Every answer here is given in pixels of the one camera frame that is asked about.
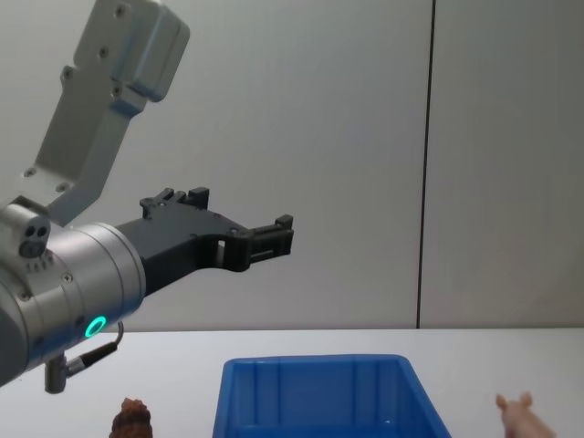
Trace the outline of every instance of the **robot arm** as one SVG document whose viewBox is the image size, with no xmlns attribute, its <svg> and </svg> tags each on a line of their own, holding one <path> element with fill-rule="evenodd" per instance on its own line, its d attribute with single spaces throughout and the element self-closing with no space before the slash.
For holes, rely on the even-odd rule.
<svg viewBox="0 0 584 438">
<path fill-rule="evenodd" d="M 204 188 L 145 198 L 142 218 L 118 227 L 62 228 L 99 198 L 131 118 L 165 97 L 188 39 L 156 0 L 96 1 L 36 162 L 0 205 L 0 387 L 45 363 L 46 391 L 62 392 L 119 342 L 64 352 L 148 295 L 198 269 L 290 253 L 291 216 L 248 229 L 208 211 Z"/>
</svg>

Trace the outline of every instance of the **brown figurine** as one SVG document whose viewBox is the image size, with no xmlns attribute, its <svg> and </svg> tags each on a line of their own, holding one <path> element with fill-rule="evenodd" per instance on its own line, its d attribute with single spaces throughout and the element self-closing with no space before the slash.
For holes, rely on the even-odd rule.
<svg viewBox="0 0 584 438">
<path fill-rule="evenodd" d="M 533 398 L 524 392 L 519 401 L 507 401 L 502 395 L 496 396 L 496 405 L 501 410 L 506 438 L 554 438 L 555 433 L 529 409 Z"/>
<path fill-rule="evenodd" d="M 140 400 L 126 399 L 111 425 L 109 438 L 152 438 L 151 415 Z"/>
</svg>

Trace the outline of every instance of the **blue container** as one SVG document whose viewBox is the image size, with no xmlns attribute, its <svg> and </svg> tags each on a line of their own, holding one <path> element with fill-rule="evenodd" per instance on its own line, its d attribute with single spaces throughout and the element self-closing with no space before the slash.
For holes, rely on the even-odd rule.
<svg viewBox="0 0 584 438">
<path fill-rule="evenodd" d="M 450 438 L 394 355 L 230 360 L 214 438 Z"/>
</svg>

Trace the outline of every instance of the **white table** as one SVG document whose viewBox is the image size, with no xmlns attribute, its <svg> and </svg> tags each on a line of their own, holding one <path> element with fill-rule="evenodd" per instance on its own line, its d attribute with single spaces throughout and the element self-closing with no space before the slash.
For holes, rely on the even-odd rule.
<svg viewBox="0 0 584 438">
<path fill-rule="evenodd" d="M 329 353 L 409 358 L 453 437 L 502 437 L 495 394 L 523 390 L 559 437 L 582 436 L 584 329 L 131 333 L 63 394 L 43 392 L 42 368 L 0 389 L 0 436 L 106 438 L 129 396 L 151 409 L 155 437 L 210 437 L 226 360 Z"/>
</svg>

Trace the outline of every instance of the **gray wall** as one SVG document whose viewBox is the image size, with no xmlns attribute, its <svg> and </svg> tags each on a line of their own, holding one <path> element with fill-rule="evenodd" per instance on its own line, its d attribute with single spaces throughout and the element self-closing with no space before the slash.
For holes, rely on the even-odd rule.
<svg viewBox="0 0 584 438">
<path fill-rule="evenodd" d="M 582 17 L 438 0 L 423 327 L 584 323 Z"/>
<path fill-rule="evenodd" d="M 3 178 L 34 159 L 92 5 L 57 3 L 11 0 L 0 16 Z M 178 282 L 129 328 L 413 327 L 430 0 L 167 4 L 192 30 L 172 90 L 76 224 L 205 185 L 249 226 L 293 214 L 297 237 L 291 257 Z"/>
<path fill-rule="evenodd" d="M 1 187 L 33 160 L 93 0 L 0 15 Z M 293 255 L 200 272 L 130 329 L 414 327 L 431 0 L 168 0 L 193 36 L 75 224 L 211 188 Z M 584 4 L 437 0 L 422 327 L 584 324 Z"/>
</svg>

